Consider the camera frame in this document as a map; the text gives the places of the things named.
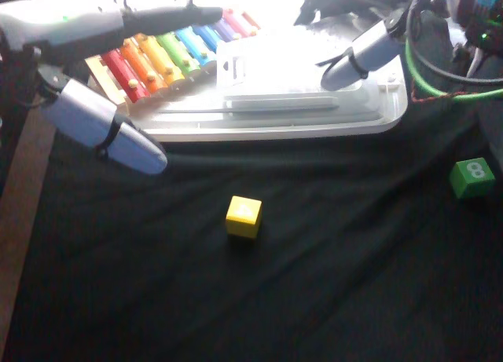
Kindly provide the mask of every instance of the brown wooden surface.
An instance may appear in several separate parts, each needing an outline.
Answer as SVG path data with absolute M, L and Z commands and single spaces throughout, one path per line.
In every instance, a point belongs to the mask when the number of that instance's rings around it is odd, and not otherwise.
M 54 128 L 39 110 L 28 114 L 0 199 L 0 358 L 46 174 Z

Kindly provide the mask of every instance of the number 8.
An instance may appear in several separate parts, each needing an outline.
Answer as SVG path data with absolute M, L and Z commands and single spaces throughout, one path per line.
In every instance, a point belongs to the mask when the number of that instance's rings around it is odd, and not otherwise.
M 466 166 L 466 169 L 470 171 L 470 174 L 472 174 L 475 179 L 482 179 L 484 176 L 486 176 L 486 173 L 484 172 L 483 167 L 480 166 L 480 163 L 469 163 Z

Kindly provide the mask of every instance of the black cloth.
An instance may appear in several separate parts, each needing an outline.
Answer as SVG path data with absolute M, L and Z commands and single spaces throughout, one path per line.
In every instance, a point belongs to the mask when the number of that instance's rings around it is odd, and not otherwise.
M 448 67 L 437 35 L 423 47 Z M 166 144 L 161 177 L 57 135 L 6 361 L 503 360 L 483 106 L 411 104 L 378 135 Z M 455 199 L 451 168 L 480 156 L 496 188 Z M 253 247 L 227 239 L 233 195 L 263 201 Z

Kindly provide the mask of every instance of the xylophone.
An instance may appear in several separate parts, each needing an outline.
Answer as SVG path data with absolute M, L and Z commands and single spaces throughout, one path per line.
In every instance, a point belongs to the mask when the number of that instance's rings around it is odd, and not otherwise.
M 86 60 L 105 95 L 121 110 L 151 96 L 169 97 L 185 85 L 216 73 L 218 44 L 255 36 L 259 25 L 247 14 L 225 10 L 209 26 L 161 36 L 135 35 L 119 49 Z

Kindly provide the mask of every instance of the green cable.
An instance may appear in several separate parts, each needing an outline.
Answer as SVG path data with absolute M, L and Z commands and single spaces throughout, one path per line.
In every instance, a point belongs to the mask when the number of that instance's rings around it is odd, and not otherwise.
M 407 61 L 407 66 L 409 67 L 410 74 L 413 76 L 414 80 L 416 81 L 417 85 L 425 92 L 433 97 L 444 97 L 446 95 L 449 95 L 448 93 L 444 93 L 443 91 L 440 91 L 436 89 L 435 87 L 431 86 L 428 82 L 424 80 L 424 78 L 419 74 L 419 71 L 416 68 L 416 65 L 414 64 L 414 59 L 412 56 L 412 50 L 410 49 L 409 45 L 409 39 L 406 40 L 406 61 Z M 470 93 L 466 95 L 457 95 L 455 97 L 452 97 L 453 101 L 481 101 L 484 99 L 494 99 L 495 97 L 500 97 L 503 96 L 503 89 L 499 90 L 493 90 L 493 91 L 486 91 L 484 93 Z

